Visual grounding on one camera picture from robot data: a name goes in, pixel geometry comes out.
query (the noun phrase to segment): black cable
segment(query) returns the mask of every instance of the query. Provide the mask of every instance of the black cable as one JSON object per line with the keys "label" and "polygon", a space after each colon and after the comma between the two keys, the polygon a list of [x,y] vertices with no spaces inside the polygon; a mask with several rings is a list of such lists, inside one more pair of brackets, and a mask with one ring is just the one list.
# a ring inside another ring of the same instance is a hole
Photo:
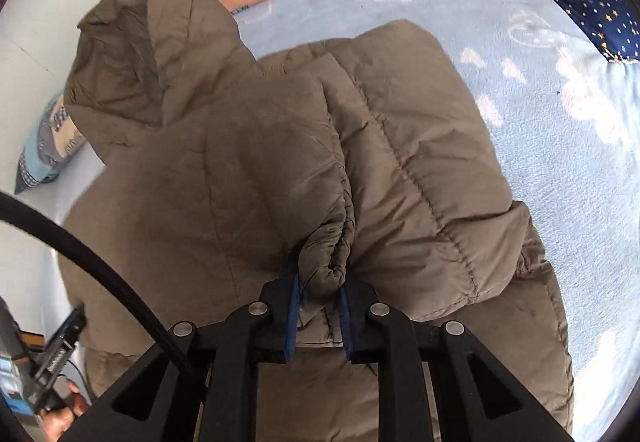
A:
{"label": "black cable", "polygon": [[94,398],[92,397],[93,393],[92,393],[92,391],[91,391],[91,388],[89,388],[89,383],[88,383],[88,382],[86,382],[86,379],[84,378],[84,375],[83,375],[83,374],[82,374],[82,372],[80,371],[80,368],[78,368],[78,365],[77,365],[77,364],[75,364],[71,359],[69,359],[69,360],[66,362],[66,364],[71,364],[71,366],[73,366],[73,367],[76,369],[76,372],[78,372],[78,375],[80,375],[80,379],[82,380],[82,385],[84,386],[84,389],[86,390],[86,393],[88,393],[88,394],[89,394],[89,398],[90,398],[91,400],[93,400],[93,399],[94,399]]}
{"label": "black cable", "polygon": [[206,387],[196,377],[185,354],[142,298],[103,259],[55,222],[2,191],[0,221],[21,229],[54,248],[107,289],[144,327],[180,374],[196,386],[196,392],[204,400]]}

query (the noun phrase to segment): white wall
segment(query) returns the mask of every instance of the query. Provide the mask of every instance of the white wall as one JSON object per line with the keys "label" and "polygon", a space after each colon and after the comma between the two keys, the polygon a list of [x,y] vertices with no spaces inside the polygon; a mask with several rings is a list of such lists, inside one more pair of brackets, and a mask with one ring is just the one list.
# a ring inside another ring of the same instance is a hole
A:
{"label": "white wall", "polygon": [[[13,193],[22,145],[44,105],[62,89],[75,56],[76,24],[97,1],[8,0],[0,12],[0,190]],[[60,221],[73,195],[87,183],[87,174],[98,168],[88,150],[74,159],[59,181],[25,192],[24,199]],[[54,316],[66,311],[49,249],[4,224],[0,295],[22,328],[30,331],[50,332],[57,321]]]}

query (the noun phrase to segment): stitching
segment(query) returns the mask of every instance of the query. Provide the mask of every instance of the stitching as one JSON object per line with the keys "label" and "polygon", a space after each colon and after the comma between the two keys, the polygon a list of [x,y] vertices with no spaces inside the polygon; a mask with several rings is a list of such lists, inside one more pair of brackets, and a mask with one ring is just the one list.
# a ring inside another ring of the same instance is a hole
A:
{"label": "stitching", "polygon": [[213,222],[213,232],[215,233],[216,240],[218,241],[218,245],[220,246],[220,252],[222,253],[222,256],[225,258],[226,266],[229,269],[229,275],[231,276],[231,284],[233,284],[234,293],[236,294],[236,302],[239,303],[240,296],[238,294],[238,286],[236,285],[236,277],[234,276],[234,271],[231,268],[231,263],[229,262],[229,258],[226,255],[225,249],[222,246],[222,240],[220,239],[220,234],[218,233],[218,224],[216,223],[216,216],[214,215],[214,212],[213,212],[213,202],[211,200],[211,191],[210,191],[210,187],[209,187],[210,173],[209,173],[209,168],[207,166],[207,144],[208,144],[207,139],[208,139],[208,137],[209,137],[209,131],[205,127],[204,145],[203,145],[203,148],[202,148],[202,168],[204,170],[204,178],[205,178],[205,185],[206,185],[206,191],[207,191],[207,201],[209,202],[209,213],[210,213],[210,216],[211,216],[211,221]]}
{"label": "stitching", "polygon": [[433,205],[431,204],[431,202],[429,201],[427,196],[424,194],[424,191],[421,188],[420,184],[418,184],[417,180],[415,180],[413,175],[410,174],[409,171],[407,171],[404,168],[404,166],[402,165],[402,162],[398,158],[398,155],[396,154],[396,151],[391,146],[391,141],[389,140],[388,135],[386,135],[386,130],[385,130],[385,126],[384,126],[384,118],[381,117],[381,116],[375,115],[373,113],[373,110],[371,110],[371,106],[369,105],[369,100],[367,99],[367,96],[364,93],[364,91],[362,90],[362,88],[359,85],[357,85],[356,82],[353,79],[351,79],[351,76],[349,76],[349,79],[353,83],[354,87],[356,87],[356,89],[360,93],[360,96],[362,97],[363,101],[365,102],[365,104],[367,106],[367,110],[372,115],[375,123],[380,126],[380,130],[382,131],[382,135],[386,139],[386,144],[388,145],[389,151],[391,151],[393,156],[396,158],[396,162],[398,163],[398,170],[400,171],[400,173],[402,173],[405,176],[405,178],[407,180],[409,180],[409,181],[411,181],[413,183],[413,185],[416,187],[416,189],[420,193],[420,196],[422,197],[422,200],[424,201],[425,204],[427,204],[427,207],[429,208],[429,211],[431,212],[431,216],[433,216],[433,219],[435,220],[436,225],[438,226],[438,232],[437,232],[436,236],[438,236],[438,235],[444,236],[444,238],[446,240],[448,240],[456,248],[458,256],[460,257],[460,260],[462,260],[462,263],[465,265],[466,271],[469,274],[469,278],[471,279],[471,283],[474,286],[474,292],[476,294],[475,296],[468,296],[468,298],[471,299],[472,303],[475,303],[476,301],[478,301],[478,298],[480,297],[480,294],[479,294],[479,291],[478,291],[478,286],[476,285],[476,279],[474,278],[473,272],[471,270],[471,264],[470,264],[469,260],[467,259],[467,257],[463,254],[462,247],[460,246],[460,244],[458,244],[458,242],[449,233],[447,233],[445,231],[447,226],[443,226],[442,225],[442,221],[436,215],[436,213],[435,213],[435,211],[433,209]]}
{"label": "stitching", "polygon": [[[322,97],[324,97],[324,104],[326,106],[326,117],[328,120],[328,128],[330,130],[335,130],[335,126],[334,126],[334,120],[332,118],[331,112],[329,111],[329,103],[326,100],[326,91],[324,90],[324,84],[322,82],[320,82],[320,86],[322,88]],[[348,215],[348,206],[347,206],[347,202],[351,200],[351,195],[349,194],[349,192],[347,191],[346,188],[346,184],[345,181],[348,180],[348,177],[346,175],[346,169],[344,167],[344,164],[342,164],[340,162],[340,159],[338,157],[337,151],[335,149],[335,144],[334,144],[334,139],[332,137],[331,140],[331,144],[332,144],[332,148],[331,150],[329,150],[327,148],[327,151],[329,151],[331,153],[331,155],[334,158],[334,162],[335,165],[338,167],[338,171],[340,171],[340,186],[342,188],[342,196],[341,196],[341,200],[342,200],[342,207],[344,209],[344,221],[342,222],[342,227],[340,228],[340,236],[338,237],[338,240],[335,242],[334,248],[332,248],[332,252],[331,252],[331,257],[329,259],[329,263],[327,265],[327,269],[329,271],[331,271],[332,273],[341,273],[344,276],[344,271],[342,271],[342,268],[339,265],[335,265],[334,260],[335,260],[335,253],[336,250],[338,249],[338,246],[340,244],[340,241],[344,241],[347,245],[349,245],[349,242],[347,242],[347,240],[344,238],[344,229],[346,227],[346,225],[350,222],[350,223],[354,223],[354,220],[351,219]],[[320,271],[320,269],[316,269],[314,271],[314,273],[309,277],[309,279],[306,281],[306,283],[302,286],[302,289],[300,290],[300,294],[304,294],[307,286],[311,283],[311,281],[314,279],[314,276]],[[329,327],[329,332],[332,336],[333,339],[333,333],[331,332],[331,327]]]}
{"label": "stitching", "polygon": [[365,366],[366,366],[369,370],[371,370],[371,373],[372,373],[373,375],[375,375],[376,377],[378,377],[378,374],[377,374],[377,373],[376,373],[376,371],[373,369],[373,365],[372,365],[370,362],[368,362],[367,364],[365,364]]}
{"label": "stitching", "polygon": [[[554,310],[554,316],[556,316],[556,327],[557,327],[557,332],[558,332],[558,341],[560,342],[560,344],[562,345],[562,348],[564,348],[564,353],[565,355],[567,354],[567,347],[564,346],[564,343],[562,342],[562,334],[560,333],[560,322],[558,320],[558,314],[556,313],[556,307],[554,305],[554,300],[551,297],[551,293],[549,292],[549,287],[546,285],[546,281],[542,281],[542,285],[545,287],[545,291],[546,291],[546,295],[549,298],[549,303],[551,304],[551,308]],[[566,366],[566,400],[564,402],[562,402],[559,406],[556,406],[554,408],[554,410],[563,408],[565,405],[567,405],[569,403],[569,401],[572,398],[572,394],[569,390],[569,383],[571,382],[571,365],[570,364],[566,364],[565,362],[565,366]],[[571,421],[571,418],[567,418],[567,424],[564,426],[565,429],[568,428],[569,426],[569,422]]]}
{"label": "stitching", "polygon": [[311,341],[301,341],[300,343],[296,343],[296,346],[300,346],[302,348],[305,348],[306,346],[315,346],[315,345],[327,346],[327,348],[339,348],[340,346],[342,346],[342,343],[335,342],[334,340],[319,341],[318,343],[312,343]]}
{"label": "stitching", "polygon": [[448,305],[448,306],[446,306],[446,307],[439,308],[439,309],[434,310],[433,312],[430,312],[430,313],[428,313],[428,314],[424,314],[424,315],[422,315],[422,316],[420,316],[420,317],[417,317],[417,318],[416,318],[416,319],[414,319],[413,321],[417,321],[417,322],[419,322],[419,323],[423,323],[425,318],[430,317],[430,316],[433,316],[434,314],[440,314],[441,312],[444,312],[444,311],[446,311],[446,310],[449,310],[449,309],[450,309],[450,308],[452,308],[452,307],[457,307],[457,306],[458,306],[458,305],[460,305],[460,304],[465,304],[465,305],[466,305],[466,299],[461,299],[461,300],[459,300],[459,301],[456,301],[455,303],[452,303],[451,305]]}
{"label": "stitching", "polygon": [[520,256],[518,257],[518,261],[516,262],[516,272],[514,277],[519,278],[528,274],[529,266],[527,265],[527,260],[525,259],[523,252],[520,251]]}
{"label": "stitching", "polygon": [[329,337],[331,337],[331,342],[335,343],[334,331],[331,328],[331,321],[329,321],[329,314],[326,313],[326,307],[322,308],[322,312],[324,312],[324,318],[326,319],[326,327],[329,330]]}

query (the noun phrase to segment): dark blue pillow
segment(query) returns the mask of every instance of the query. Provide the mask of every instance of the dark blue pillow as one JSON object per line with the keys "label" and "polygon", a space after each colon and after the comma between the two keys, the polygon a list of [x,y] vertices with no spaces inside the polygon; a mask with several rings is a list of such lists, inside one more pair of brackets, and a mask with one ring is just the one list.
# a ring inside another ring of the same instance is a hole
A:
{"label": "dark blue pillow", "polygon": [[554,0],[609,61],[640,60],[640,28],[625,0]]}

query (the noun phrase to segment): bed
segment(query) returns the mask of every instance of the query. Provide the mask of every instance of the bed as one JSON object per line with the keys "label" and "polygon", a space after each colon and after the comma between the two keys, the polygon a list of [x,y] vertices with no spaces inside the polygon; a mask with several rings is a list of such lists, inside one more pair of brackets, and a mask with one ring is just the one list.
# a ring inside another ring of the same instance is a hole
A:
{"label": "bed", "polygon": [[[568,315],[574,438],[597,440],[640,374],[640,65],[609,63],[553,0],[267,0],[236,15],[258,57],[397,18],[440,40],[531,208]],[[62,221],[101,169],[87,147],[24,198]],[[54,324],[66,304],[54,255],[47,263]]]}

